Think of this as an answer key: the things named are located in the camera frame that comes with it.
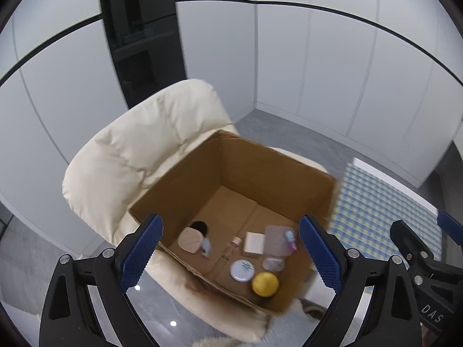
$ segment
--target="cardboard box flap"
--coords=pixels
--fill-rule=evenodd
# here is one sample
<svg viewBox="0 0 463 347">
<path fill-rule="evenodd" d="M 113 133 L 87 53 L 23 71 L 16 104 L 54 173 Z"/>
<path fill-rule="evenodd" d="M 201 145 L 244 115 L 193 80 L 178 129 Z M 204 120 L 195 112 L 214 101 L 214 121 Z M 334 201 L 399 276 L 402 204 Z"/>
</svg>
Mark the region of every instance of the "cardboard box flap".
<svg viewBox="0 0 463 347">
<path fill-rule="evenodd" d="M 297 238 L 298 250 L 286 257 L 278 273 L 280 288 L 271 298 L 252 292 L 251 283 L 234 281 L 233 261 L 242 258 L 242 246 L 230 261 L 222 257 L 227 244 L 246 231 L 264 233 L 267 225 L 291 226 L 297 231 L 305 214 L 314 214 L 326 228 L 333 204 L 335 179 L 271 148 L 218 131 L 172 167 L 130 209 L 142 222 L 149 213 L 164 220 L 161 246 L 188 270 L 218 291 L 268 314 L 284 312 L 311 272 L 312 260 Z M 199 252 L 181 250 L 177 237 L 191 222 L 209 227 L 209 260 Z M 246 258 L 263 271 L 263 257 Z"/>
</svg>

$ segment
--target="blue and yellow checkered tablecloth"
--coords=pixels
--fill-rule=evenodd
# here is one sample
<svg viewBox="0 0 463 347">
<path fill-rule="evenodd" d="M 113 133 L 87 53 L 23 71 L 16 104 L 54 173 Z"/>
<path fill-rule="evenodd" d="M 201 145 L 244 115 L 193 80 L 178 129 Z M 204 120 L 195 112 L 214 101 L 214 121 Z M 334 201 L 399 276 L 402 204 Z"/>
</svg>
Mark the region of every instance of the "blue and yellow checkered tablecloth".
<svg viewBox="0 0 463 347">
<path fill-rule="evenodd" d="M 391 224 L 399 219 L 415 231 L 439 261 L 442 234 L 436 215 L 392 185 L 349 164 L 328 232 L 345 248 L 387 261 L 393 254 L 400 255 L 389 237 Z"/>
</svg>

